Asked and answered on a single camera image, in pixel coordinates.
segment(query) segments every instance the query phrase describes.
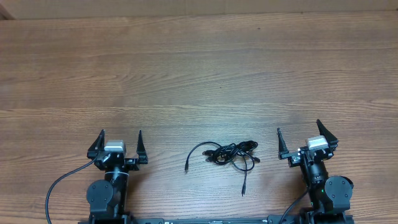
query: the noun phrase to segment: wooden table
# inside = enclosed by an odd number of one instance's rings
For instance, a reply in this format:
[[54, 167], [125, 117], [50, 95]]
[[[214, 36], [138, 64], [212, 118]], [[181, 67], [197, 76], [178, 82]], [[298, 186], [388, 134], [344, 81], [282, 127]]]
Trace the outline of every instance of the wooden table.
[[[304, 191], [277, 158], [276, 129], [295, 150], [340, 140], [330, 175], [355, 184], [357, 223], [398, 219], [398, 12], [258, 14], [0, 22], [0, 223], [45, 223], [52, 182], [88, 162], [101, 129], [149, 164], [132, 172], [137, 217], [264, 217]], [[205, 162], [203, 147], [255, 140], [248, 174]], [[53, 223], [86, 220], [91, 166], [50, 198]], [[309, 199], [299, 207], [307, 206]]]

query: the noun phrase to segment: black metal frame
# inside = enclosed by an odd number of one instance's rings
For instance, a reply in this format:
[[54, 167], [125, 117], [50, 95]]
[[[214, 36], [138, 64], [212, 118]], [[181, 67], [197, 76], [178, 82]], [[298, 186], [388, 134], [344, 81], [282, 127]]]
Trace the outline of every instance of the black metal frame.
[[225, 218], [225, 219], [186, 219], [164, 220], [162, 218], [134, 218], [124, 211], [126, 203], [128, 172], [138, 171], [139, 164], [147, 164], [148, 157], [139, 132], [137, 159], [125, 158], [124, 143], [120, 149], [105, 150], [105, 131], [99, 134], [97, 140], [89, 148], [87, 157], [96, 159], [95, 166], [105, 170], [104, 180], [97, 180], [87, 190], [87, 201], [90, 204], [88, 222], [79, 224], [321, 224], [321, 223], [354, 223], [352, 215], [345, 215], [350, 208], [349, 200], [353, 193], [353, 183], [347, 177], [329, 177], [323, 160], [331, 159], [336, 150], [338, 140], [317, 120], [320, 135], [316, 141], [321, 146], [301, 147], [298, 152], [289, 152], [282, 133], [278, 128], [279, 159], [287, 159], [290, 167], [300, 166], [303, 181], [307, 185], [312, 207], [302, 208], [298, 215], [269, 215], [264, 218]]

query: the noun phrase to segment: black wire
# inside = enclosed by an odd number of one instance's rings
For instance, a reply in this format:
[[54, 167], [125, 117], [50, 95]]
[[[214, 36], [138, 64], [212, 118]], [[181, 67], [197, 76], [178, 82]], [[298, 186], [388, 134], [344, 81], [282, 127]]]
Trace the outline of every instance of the black wire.
[[297, 204], [301, 199], [304, 198], [304, 196], [305, 196], [307, 193], [308, 193], [308, 189], [305, 190], [305, 192], [304, 192], [298, 199], [296, 199], [296, 200], [286, 209], [285, 213], [282, 215], [282, 218], [280, 218], [280, 220], [279, 220], [279, 224], [282, 224], [282, 220], [285, 219], [286, 215], [291, 211], [291, 209], [292, 209], [293, 207], [296, 206], [296, 204]]
[[95, 161], [96, 159], [97, 159], [97, 157], [95, 157], [95, 159], [93, 159], [93, 160], [90, 161], [89, 163], [87, 163], [87, 164], [85, 164], [85, 165], [83, 165], [83, 166], [81, 166], [81, 167], [79, 167], [79, 168], [77, 168], [77, 169], [75, 169], [75, 170], [73, 170], [73, 171], [70, 171], [70, 172], [67, 173], [67, 174], [63, 174], [60, 178], [58, 178], [58, 179], [51, 185], [49, 191], [47, 192], [47, 196], [46, 196], [46, 198], [45, 198], [45, 217], [47, 218], [47, 223], [52, 224], [52, 223], [51, 223], [51, 220], [50, 220], [50, 215], [49, 215], [49, 198], [50, 198], [51, 191], [52, 191], [52, 189], [55, 187], [55, 185], [56, 185], [58, 182], [60, 182], [62, 179], [64, 179], [64, 178], [66, 178], [67, 176], [69, 176], [70, 174], [74, 174], [74, 173], [76, 173], [76, 172], [78, 172], [78, 171], [80, 171], [80, 170], [82, 170], [82, 169], [84, 169], [84, 168], [86, 168], [86, 167], [92, 165], [92, 163], [94, 163], [94, 161]]
[[[202, 142], [202, 143], [198, 144], [197, 146], [195, 146], [188, 154], [187, 161], [185, 162], [185, 171], [186, 172], [188, 172], [188, 167], [189, 167], [188, 161], [189, 161], [189, 157], [191, 156], [192, 152], [197, 147], [202, 146], [204, 144], [214, 144], [214, 145], [218, 146], [218, 148], [216, 150], [207, 150], [207, 151], [203, 152], [203, 155], [208, 156], [206, 161], [214, 162], [215, 164], [218, 164], [218, 165], [225, 165], [225, 164], [232, 163], [232, 165], [234, 165], [235, 168], [244, 172], [244, 182], [243, 182], [243, 186], [242, 186], [242, 196], [243, 196], [246, 191], [246, 179], [248, 177], [248, 171], [250, 171], [254, 168], [255, 162], [260, 162], [259, 158], [253, 157], [251, 155], [252, 151], [255, 148], [257, 148], [258, 143], [255, 141], [246, 141], [246, 142], [241, 142], [238, 145], [236, 145], [235, 143], [232, 143], [227, 146], [222, 146], [222, 145], [220, 145], [216, 142], [212, 142], [212, 141]], [[240, 156], [243, 158], [244, 165], [245, 165], [244, 169], [238, 167], [235, 164], [235, 162], [233, 161], [233, 159], [236, 156]], [[250, 160], [252, 161], [252, 166], [250, 169], [248, 169], [248, 164], [247, 164], [246, 158], [245, 158], [246, 156], [248, 158], [250, 158]]]

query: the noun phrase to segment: wood grain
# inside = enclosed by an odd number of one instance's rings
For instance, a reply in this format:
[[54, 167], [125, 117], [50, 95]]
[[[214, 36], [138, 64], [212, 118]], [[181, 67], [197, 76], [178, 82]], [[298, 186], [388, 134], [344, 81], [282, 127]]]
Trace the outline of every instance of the wood grain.
[[[45, 223], [48, 188], [88, 162], [103, 128], [129, 156], [143, 131], [149, 164], [127, 199], [137, 217], [282, 213], [304, 184], [278, 160], [276, 128], [295, 149], [317, 118], [340, 140], [328, 172], [355, 183], [349, 213], [398, 219], [398, 12], [3, 21], [0, 32], [0, 223]], [[183, 171], [199, 142], [250, 139], [261, 163], [244, 197], [243, 174], [201, 150]], [[101, 178], [89, 167], [61, 181], [53, 222], [87, 219], [86, 188]]]

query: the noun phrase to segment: cable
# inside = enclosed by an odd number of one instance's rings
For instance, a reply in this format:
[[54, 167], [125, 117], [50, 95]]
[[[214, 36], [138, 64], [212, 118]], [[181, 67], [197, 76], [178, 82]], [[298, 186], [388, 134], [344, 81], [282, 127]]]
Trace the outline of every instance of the cable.
[[[202, 146], [204, 144], [214, 144], [214, 145], [218, 146], [218, 148], [216, 150], [207, 150], [207, 151], [203, 152], [203, 155], [208, 156], [208, 158], [206, 159], [207, 162], [214, 162], [217, 165], [225, 165], [225, 164], [232, 163], [232, 165], [234, 165], [235, 168], [244, 172], [244, 182], [243, 182], [243, 186], [242, 186], [242, 196], [243, 196], [246, 191], [246, 179], [248, 177], [248, 171], [250, 171], [254, 168], [255, 162], [260, 162], [259, 158], [253, 157], [251, 155], [252, 151], [255, 148], [257, 148], [258, 143], [255, 141], [246, 141], [246, 142], [241, 142], [238, 145], [236, 145], [235, 143], [232, 143], [227, 146], [222, 146], [222, 145], [220, 145], [216, 142], [212, 142], [212, 141], [202, 142], [202, 143], [198, 144], [197, 146], [195, 146], [188, 154], [187, 161], [185, 162], [185, 172], [188, 172], [188, 161], [189, 161], [189, 157], [191, 156], [192, 152], [196, 148], [198, 148], [199, 146]], [[233, 161], [233, 159], [236, 156], [242, 157], [242, 159], [244, 161], [244, 165], [245, 165], [244, 169], [238, 167], [235, 164], [235, 162]], [[248, 164], [247, 164], [246, 158], [245, 158], [246, 156], [252, 161], [252, 166], [250, 169], [248, 169]]]
[[285, 213], [282, 215], [282, 218], [280, 218], [280, 220], [279, 220], [279, 224], [282, 224], [282, 220], [285, 219], [286, 215], [291, 211], [291, 209], [292, 209], [293, 207], [296, 206], [296, 204], [297, 204], [301, 199], [304, 198], [304, 196], [305, 196], [307, 193], [308, 193], [308, 189], [305, 190], [305, 192], [304, 192], [298, 199], [296, 199], [296, 200], [286, 209]]
[[45, 198], [45, 217], [47, 218], [47, 223], [52, 224], [51, 219], [50, 219], [50, 215], [49, 215], [49, 198], [50, 198], [51, 191], [52, 191], [52, 189], [55, 187], [55, 185], [56, 185], [58, 182], [60, 182], [62, 179], [64, 179], [64, 178], [66, 178], [67, 176], [69, 176], [70, 174], [74, 174], [74, 173], [76, 173], [76, 172], [78, 172], [78, 171], [80, 171], [80, 170], [82, 170], [82, 169], [84, 169], [84, 168], [86, 168], [86, 167], [92, 165], [92, 163], [94, 163], [94, 161], [95, 161], [96, 159], [97, 159], [97, 157], [95, 157], [95, 158], [94, 158], [92, 161], [90, 161], [89, 163], [87, 163], [87, 164], [85, 164], [85, 165], [83, 165], [83, 166], [81, 166], [81, 167], [79, 167], [79, 168], [77, 168], [77, 169], [75, 169], [75, 170], [73, 170], [73, 171], [70, 171], [70, 172], [67, 173], [67, 174], [63, 174], [60, 178], [58, 178], [58, 179], [51, 185], [49, 191], [47, 192], [47, 196], [46, 196], [46, 198]]

